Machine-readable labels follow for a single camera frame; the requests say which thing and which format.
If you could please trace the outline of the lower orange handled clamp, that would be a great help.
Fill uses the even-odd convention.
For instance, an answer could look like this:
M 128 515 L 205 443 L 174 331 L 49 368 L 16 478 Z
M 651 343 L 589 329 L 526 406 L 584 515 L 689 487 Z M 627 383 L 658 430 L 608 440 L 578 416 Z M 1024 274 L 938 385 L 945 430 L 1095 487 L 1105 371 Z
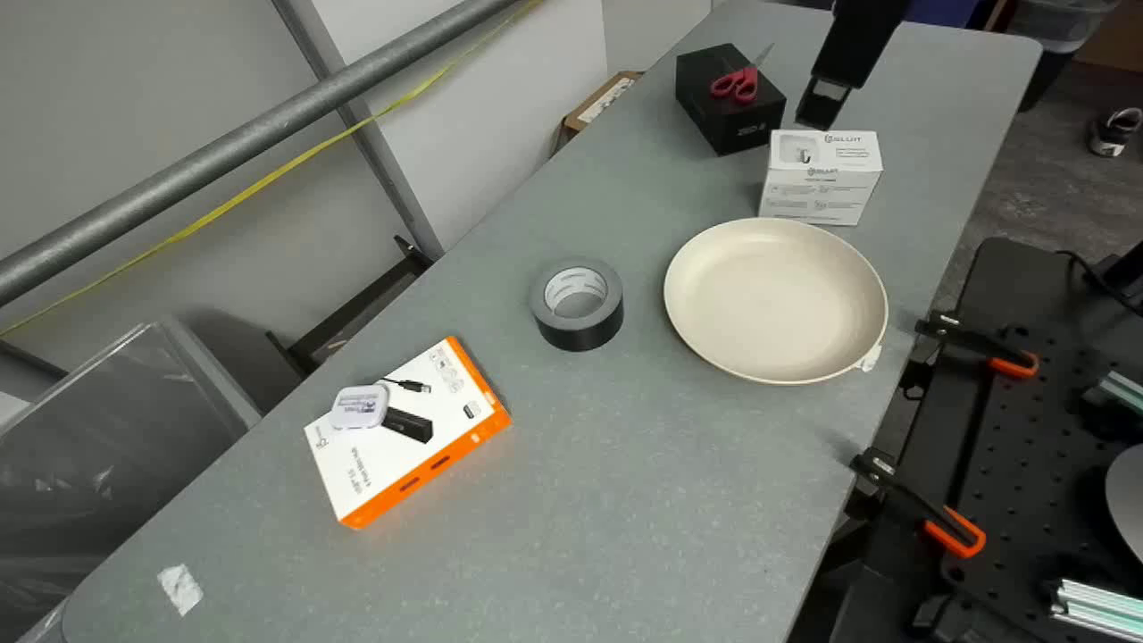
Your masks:
M 897 477 L 883 450 L 865 450 L 852 460 L 852 472 L 873 487 L 874 496 L 897 500 L 926 540 L 934 540 L 945 553 L 958 561 L 971 561 L 985 550 L 990 535 L 983 525 L 953 510 L 952 504 L 938 504 L 917 493 L 911 481 Z

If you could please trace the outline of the dark grey bin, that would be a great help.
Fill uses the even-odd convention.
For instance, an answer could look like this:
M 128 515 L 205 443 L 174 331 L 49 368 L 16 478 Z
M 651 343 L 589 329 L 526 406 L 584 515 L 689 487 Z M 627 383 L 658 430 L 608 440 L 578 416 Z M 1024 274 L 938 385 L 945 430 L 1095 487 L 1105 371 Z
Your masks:
M 136 325 L 0 433 L 0 640 L 20 643 L 262 419 L 183 325 Z

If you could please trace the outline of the cream round plate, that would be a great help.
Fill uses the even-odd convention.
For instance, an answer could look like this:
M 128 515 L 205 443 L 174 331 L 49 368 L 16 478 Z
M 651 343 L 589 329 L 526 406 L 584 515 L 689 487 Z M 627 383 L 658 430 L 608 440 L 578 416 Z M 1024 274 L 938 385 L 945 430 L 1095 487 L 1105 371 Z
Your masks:
M 688 238 L 664 268 L 664 316 L 713 368 L 760 385 L 821 385 L 873 371 L 891 292 L 844 237 L 735 218 Z

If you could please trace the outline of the black masking tape roll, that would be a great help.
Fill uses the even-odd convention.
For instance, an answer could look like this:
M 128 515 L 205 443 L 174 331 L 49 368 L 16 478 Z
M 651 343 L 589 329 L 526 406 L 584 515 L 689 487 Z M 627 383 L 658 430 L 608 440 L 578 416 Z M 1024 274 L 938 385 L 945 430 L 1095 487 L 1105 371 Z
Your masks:
M 597 256 L 548 262 L 532 278 L 528 310 L 549 346 L 597 349 L 627 321 L 623 278 Z

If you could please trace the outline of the black perforated mounting board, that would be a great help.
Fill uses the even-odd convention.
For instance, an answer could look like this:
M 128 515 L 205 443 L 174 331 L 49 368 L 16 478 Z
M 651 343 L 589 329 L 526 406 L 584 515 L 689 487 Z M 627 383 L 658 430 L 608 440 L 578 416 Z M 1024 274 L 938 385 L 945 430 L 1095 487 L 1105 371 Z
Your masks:
M 1140 596 L 1140 561 L 1115 534 L 1105 481 L 1140 443 L 1140 416 L 1102 391 L 1140 377 L 1140 286 L 1115 299 L 1070 249 L 990 238 L 958 319 L 1030 349 L 1041 368 L 997 377 L 947 346 L 905 450 L 905 472 L 985 534 L 953 556 L 916 546 L 892 584 L 891 634 L 909 643 L 1115 643 L 1084 629 L 1070 585 Z

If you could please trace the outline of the aluminium extrusion bar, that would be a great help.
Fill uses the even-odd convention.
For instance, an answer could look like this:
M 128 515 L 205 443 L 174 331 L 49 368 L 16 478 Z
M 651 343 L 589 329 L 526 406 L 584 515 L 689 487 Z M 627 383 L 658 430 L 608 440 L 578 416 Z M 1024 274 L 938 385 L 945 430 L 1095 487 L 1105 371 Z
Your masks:
M 1052 600 L 1057 621 L 1143 643 L 1143 600 L 1090 584 L 1063 578 Z

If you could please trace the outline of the white sticker label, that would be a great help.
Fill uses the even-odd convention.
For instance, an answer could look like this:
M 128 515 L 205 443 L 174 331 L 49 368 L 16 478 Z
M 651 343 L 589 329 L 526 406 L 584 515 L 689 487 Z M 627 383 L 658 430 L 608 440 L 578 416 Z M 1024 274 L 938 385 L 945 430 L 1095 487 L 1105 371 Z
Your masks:
M 160 568 L 159 585 L 164 591 L 179 620 L 192 616 L 205 600 L 205 591 L 185 565 Z

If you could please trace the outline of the white product box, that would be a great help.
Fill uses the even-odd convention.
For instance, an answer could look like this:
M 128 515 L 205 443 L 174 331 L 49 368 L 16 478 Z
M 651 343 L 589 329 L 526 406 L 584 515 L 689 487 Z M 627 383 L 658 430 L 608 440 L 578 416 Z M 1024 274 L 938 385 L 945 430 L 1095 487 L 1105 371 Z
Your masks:
M 873 130 L 774 130 L 757 215 L 852 230 L 879 178 L 883 146 Z

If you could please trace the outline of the black cube box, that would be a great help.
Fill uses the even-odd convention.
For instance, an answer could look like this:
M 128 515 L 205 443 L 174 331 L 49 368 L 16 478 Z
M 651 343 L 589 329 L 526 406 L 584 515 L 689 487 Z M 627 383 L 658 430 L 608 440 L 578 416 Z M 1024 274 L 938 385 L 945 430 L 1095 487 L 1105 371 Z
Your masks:
M 720 158 L 766 146 L 788 113 L 788 93 L 760 77 L 760 56 L 734 43 L 677 56 L 677 105 Z

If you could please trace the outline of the cardboard box behind table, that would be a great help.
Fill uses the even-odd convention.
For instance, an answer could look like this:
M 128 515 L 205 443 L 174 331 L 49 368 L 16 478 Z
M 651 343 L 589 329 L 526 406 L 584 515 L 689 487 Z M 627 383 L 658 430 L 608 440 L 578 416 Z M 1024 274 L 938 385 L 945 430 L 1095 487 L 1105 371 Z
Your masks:
M 576 105 L 566 119 L 560 119 L 560 131 L 573 141 L 584 130 L 589 130 L 618 98 L 627 98 L 635 81 L 642 79 L 642 73 L 618 73 L 611 77 L 604 85 L 597 85 L 584 105 Z

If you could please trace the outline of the grey metal pipe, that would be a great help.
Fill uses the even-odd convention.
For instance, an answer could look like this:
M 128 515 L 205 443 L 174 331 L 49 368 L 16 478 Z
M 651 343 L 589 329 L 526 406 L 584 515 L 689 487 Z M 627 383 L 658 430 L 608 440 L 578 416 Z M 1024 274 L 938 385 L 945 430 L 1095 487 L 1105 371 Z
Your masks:
M 70 271 L 72 265 L 87 262 L 90 253 L 122 238 L 145 223 L 159 218 L 190 194 L 210 187 L 233 167 L 254 161 L 257 153 L 271 152 L 276 143 L 327 119 L 328 112 L 351 105 L 354 98 L 376 91 L 379 81 L 395 79 L 396 73 L 410 67 L 415 62 L 429 56 L 433 49 L 446 47 L 451 41 L 478 29 L 493 16 L 504 16 L 517 5 L 523 0 L 463 0 L 459 9 L 415 24 L 410 32 L 390 41 L 387 47 L 376 47 L 362 62 L 334 73 L 328 79 L 267 109 L 266 113 L 222 131 L 218 141 L 205 143 L 183 161 L 146 177 L 127 194 L 49 230 L 46 237 L 31 238 L 28 247 L 0 262 L 0 303 L 31 292 L 37 286 L 49 281 L 54 274 Z

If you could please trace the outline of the orange handled clamp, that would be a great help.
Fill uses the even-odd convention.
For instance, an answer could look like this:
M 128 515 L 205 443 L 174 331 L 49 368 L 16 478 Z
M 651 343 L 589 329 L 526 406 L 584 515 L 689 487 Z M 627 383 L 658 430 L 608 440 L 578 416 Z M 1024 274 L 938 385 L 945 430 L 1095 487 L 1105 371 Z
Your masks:
M 917 335 L 929 335 L 945 346 L 953 346 L 960 354 L 976 354 L 992 377 L 1030 383 L 1041 377 L 1041 359 L 1034 349 L 1020 349 L 967 321 L 960 321 L 952 310 L 934 310 L 929 319 L 916 321 Z
M 852 472 L 873 487 L 874 496 L 897 500 L 926 540 L 934 540 L 945 553 L 958 561 L 971 561 L 985 550 L 990 535 L 983 525 L 953 510 L 952 504 L 938 504 L 917 493 L 911 481 L 897 477 L 883 450 L 865 450 L 852 460 Z

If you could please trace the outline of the upper orange handled clamp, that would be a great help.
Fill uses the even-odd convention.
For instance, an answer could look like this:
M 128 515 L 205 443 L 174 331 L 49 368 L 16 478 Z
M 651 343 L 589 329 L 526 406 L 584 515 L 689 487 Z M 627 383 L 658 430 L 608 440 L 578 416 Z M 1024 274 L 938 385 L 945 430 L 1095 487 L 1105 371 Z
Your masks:
M 1034 349 L 1020 349 L 967 321 L 960 321 L 952 310 L 934 310 L 929 319 L 916 321 L 917 335 L 929 335 L 945 346 L 953 346 L 960 354 L 976 354 L 992 377 L 1030 383 L 1041 377 L 1041 359 Z

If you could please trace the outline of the red handled scissors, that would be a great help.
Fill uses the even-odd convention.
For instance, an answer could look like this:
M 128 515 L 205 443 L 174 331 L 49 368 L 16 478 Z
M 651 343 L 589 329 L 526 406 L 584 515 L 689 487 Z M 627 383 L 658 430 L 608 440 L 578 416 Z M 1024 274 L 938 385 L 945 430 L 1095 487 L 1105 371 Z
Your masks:
M 713 85 L 709 98 L 713 102 L 729 102 L 741 109 L 751 109 L 757 102 L 757 85 L 760 85 L 760 73 L 757 63 L 766 62 L 766 54 L 757 54 L 751 63 L 721 73 Z

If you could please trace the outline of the orange and white box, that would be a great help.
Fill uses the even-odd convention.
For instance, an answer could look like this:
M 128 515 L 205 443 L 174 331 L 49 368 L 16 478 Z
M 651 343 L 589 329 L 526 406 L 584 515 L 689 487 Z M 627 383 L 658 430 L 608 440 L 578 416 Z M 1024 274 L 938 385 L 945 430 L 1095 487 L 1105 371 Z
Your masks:
M 371 385 L 347 385 L 308 430 L 340 525 L 366 528 L 511 425 L 509 403 L 459 335 Z

